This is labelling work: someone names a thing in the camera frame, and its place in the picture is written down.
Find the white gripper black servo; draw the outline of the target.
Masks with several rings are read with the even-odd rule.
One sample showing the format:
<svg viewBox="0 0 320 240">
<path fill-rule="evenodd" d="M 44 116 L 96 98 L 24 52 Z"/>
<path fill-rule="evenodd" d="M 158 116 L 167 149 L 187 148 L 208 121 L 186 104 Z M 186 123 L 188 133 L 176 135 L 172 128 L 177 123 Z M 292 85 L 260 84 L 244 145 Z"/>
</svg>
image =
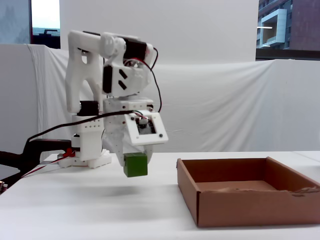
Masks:
<svg viewBox="0 0 320 240">
<path fill-rule="evenodd" d="M 152 110 L 154 101 L 141 96 L 110 97 L 103 101 L 105 113 L 113 113 L 129 110 Z M 147 164 L 150 163 L 154 146 L 152 144 L 133 146 L 130 143 L 129 134 L 123 115 L 105 117 L 103 146 L 116 154 L 119 164 L 125 166 L 125 154 L 143 152 L 147 156 Z"/>
</svg>

